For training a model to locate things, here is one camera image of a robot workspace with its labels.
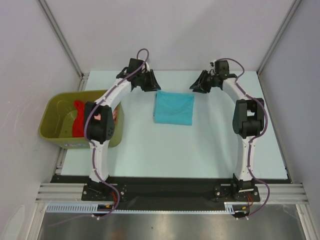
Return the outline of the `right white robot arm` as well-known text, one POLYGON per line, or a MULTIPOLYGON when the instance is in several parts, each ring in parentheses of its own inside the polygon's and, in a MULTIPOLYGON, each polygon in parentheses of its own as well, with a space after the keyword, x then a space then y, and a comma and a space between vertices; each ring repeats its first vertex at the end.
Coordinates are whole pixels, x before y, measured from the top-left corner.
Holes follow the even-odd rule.
POLYGON ((250 96, 238 83, 238 78, 234 73, 217 74, 203 70, 189 89, 207 94, 211 88, 220 88, 235 104, 232 129, 238 139, 236 170, 230 185, 215 187, 214 195, 217 199, 234 198, 240 202, 255 191, 254 151, 258 138, 266 131, 268 117, 264 100, 250 96))

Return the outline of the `turquoise t shirt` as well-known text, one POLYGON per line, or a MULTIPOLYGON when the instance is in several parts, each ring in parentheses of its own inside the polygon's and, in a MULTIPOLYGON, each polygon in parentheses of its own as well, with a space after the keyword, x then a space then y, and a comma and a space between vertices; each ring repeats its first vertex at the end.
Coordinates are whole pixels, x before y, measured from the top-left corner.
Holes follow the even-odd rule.
POLYGON ((191 126, 195 95, 158 91, 155 94, 153 119, 156 124, 191 126))

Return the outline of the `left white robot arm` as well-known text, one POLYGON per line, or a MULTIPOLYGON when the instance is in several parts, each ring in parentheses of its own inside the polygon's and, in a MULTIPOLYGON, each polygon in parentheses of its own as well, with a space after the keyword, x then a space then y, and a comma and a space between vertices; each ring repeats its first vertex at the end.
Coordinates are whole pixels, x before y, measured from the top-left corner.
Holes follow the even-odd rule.
POLYGON ((134 88, 140 87, 144 92, 155 92, 161 89, 152 69, 144 68, 128 73, 124 68, 116 76, 115 83, 95 101, 88 101, 84 107, 84 137, 91 150, 92 171, 89 181, 83 190, 82 199, 89 198, 102 201, 116 189, 106 180, 110 176, 107 160, 108 147, 116 131, 113 112, 121 100, 134 88))

